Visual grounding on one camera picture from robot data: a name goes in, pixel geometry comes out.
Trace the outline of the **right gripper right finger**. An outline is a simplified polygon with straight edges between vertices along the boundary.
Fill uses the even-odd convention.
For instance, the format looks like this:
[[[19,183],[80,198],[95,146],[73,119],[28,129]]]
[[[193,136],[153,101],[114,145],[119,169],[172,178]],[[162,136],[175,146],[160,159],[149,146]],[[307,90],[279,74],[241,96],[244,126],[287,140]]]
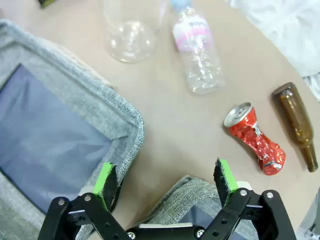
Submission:
[[[218,158],[213,173],[222,209],[200,236],[227,240],[241,220],[251,221],[260,240],[295,240],[296,235],[280,194],[272,189],[257,194],[239,187],[225,159]]]

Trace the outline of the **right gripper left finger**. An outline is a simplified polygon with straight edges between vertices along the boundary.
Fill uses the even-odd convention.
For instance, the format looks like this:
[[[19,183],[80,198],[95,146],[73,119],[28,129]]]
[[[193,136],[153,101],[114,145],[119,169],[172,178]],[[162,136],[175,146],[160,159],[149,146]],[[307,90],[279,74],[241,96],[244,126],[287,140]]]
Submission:
[[[116,166],[105,163],[92,191],[74,200],[59,196],[48,208],[39,240],[76,240],[92,226],[103,240],[128,240],[129,235],[112,216],[111,207],[119,195]]]

